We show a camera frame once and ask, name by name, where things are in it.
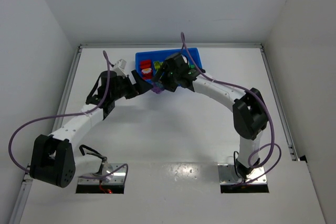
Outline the blue divided plastic bin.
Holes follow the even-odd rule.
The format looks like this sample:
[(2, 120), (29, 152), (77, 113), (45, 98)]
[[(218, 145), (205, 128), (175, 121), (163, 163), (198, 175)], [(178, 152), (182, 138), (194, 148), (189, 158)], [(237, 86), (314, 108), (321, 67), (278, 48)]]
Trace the blue divided plastic bin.
[(193, 60), (187, 54), (186, 49), (169, 49), (169, 50), (157, 50), (157, 51), (145, 51), (137, 52), (135, 54), (135, 69), (137, 73), (147, 82), (151, 83), (151, 78), (154, 77), (163, 61), (170, 55), (181, 52), (184, 57), (187, 58), (189, 66), (195, 68), (197, 65), (202, 68), (202, 62), (197, 48), (188, 49)]

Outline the lime green lego stack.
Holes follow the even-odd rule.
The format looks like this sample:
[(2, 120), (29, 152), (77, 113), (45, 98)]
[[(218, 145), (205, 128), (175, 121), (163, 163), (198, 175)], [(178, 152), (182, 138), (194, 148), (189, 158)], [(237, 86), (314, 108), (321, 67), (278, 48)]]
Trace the lime green lego stack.
[(161, 63), (159, 61), (155, 61), (153, 65), (154, 65), (154, 69), (160, 69), (161, 67)]

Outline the white front board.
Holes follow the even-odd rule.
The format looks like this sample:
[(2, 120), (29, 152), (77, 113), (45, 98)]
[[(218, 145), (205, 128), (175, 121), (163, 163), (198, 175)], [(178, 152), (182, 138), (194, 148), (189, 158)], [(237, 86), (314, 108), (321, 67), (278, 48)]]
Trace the white front board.
[(223, 194), (216, 164), (132, 163), (123, 194), (33, 182), (21, 223), (324, 223), (304, 162), (267, 180), (267, 193)]

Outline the purple paw lego brick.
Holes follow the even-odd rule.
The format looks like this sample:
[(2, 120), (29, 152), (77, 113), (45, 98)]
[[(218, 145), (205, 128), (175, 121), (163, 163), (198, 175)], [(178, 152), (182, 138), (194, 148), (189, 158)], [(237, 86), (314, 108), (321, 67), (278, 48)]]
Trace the purple paw lego brick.
[(160, 94), (164, 91), (164, 86), (161, 83), (153, 82), (153, 88), (151, 89), (154, 93)]

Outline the left aluminium frame rail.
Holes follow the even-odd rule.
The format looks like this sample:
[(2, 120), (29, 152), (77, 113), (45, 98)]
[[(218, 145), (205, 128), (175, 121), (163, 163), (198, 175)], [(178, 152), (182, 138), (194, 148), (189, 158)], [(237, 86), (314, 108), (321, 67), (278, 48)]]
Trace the left aluminium frame rail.
[[(79, 59), (80, 59), (80, 55), (81, 55), (81, 45), (78, 46), (75, 50), (73, 59), (72, 59), (72, 63), (71, 63), (71, 67), (68, 73), (68, 77), (66, 80), (66, 84), (65, 84), (65, 88), (64, 91), (62, 93), (62, 97), (60, 100), (60, 105), (57, 111), (57, 114), (61, 114), (61, 113), (65, 113), (66, 111), (66, 105), (68, 103), (69, 100), (69, 96), (70, 96), (70, 91), (72, 88), (72, 84), (73, 84), (73, 80), (75, 78), (75, 74), (77, 71), (77, 67), (78, 67), (78, 63), (79, 63)], [(28, 196), (31, 190), (31, 186), (33, 184), (33, 179), (30, 177), (29, 172), (25, 172), (22, 182), (21, 182), (21, 186), (20, 186), (20, 190), (18, 193), (18, 196), (16, 198), (15, 201), (15, 205), (13, 207), (12, 213), (11, 213), (11, 217), (8, 221), (8, 223), (20, 223), (23, 213), (24, 213), (24, 209), (28, 200)]]

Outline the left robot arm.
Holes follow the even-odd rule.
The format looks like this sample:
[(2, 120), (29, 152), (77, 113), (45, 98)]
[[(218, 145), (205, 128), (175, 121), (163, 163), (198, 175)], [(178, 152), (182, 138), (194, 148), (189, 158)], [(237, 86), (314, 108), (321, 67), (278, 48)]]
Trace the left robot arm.
[(132, 99), (153, 88), (137, 71), (131, 73), (135, 83), (116, 71), (102, 72), (81, 111), (61, 128), (35, 139), (29, 170), (31, 178), (65, 188), (75, 177), (99, 180), (106, 177), (103, 168), (107, 158), (80, 142), (107, 118), (117, 100)]

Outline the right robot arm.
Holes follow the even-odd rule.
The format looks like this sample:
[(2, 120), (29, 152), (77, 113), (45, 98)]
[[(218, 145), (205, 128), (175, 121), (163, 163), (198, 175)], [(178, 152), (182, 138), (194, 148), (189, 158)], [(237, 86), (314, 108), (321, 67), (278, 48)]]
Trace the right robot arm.
[(257, 151), (268, 123), (266, 112), (259, 103), (262, 99), (260, 92), (254, 88), (242, 92), (219, 84), (204, 69), (192, 68), (181, 53), (166, 58), (153, 76), (152, 82), (170, 92), (182, 87), (203, 94), (233, 113), (234, 129), (240, 137), (238, 156), (234, 159), (235, 168), (239, 177), (247, 179), (260, 164)]

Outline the red crown lego piece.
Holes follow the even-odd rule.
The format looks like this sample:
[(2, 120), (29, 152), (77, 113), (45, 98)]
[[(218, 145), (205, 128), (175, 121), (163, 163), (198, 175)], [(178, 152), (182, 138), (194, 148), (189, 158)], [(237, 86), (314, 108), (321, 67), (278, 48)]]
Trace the red crown lego piece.
[(142, 60), (140, 61), (140, 69), (146, 69), (152, 67), (152, 61), (151, 60)]

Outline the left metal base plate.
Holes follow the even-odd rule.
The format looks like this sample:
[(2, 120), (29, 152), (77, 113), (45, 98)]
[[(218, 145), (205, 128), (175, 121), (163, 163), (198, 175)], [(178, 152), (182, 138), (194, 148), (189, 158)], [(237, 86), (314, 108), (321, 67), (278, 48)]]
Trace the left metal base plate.
[(87, 186), (99, 185), (99, 183), (102, 182), (103, 185), (108, 186), (124, 186), (128, 170), (128, 164), (107, 163), (104, 165), (101, 175), (84, 175), (78, 178), (77, 184)]

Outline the red flower lego brick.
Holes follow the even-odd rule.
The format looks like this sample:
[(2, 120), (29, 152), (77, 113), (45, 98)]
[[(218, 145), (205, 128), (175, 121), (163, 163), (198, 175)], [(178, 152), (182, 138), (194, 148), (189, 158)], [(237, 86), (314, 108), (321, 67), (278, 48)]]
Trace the red flower lego brick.
[(141, 70), (141, 75), (144, 80), (150, 80), (153, 77), (153, 69), (152, 68), (144, 68)]

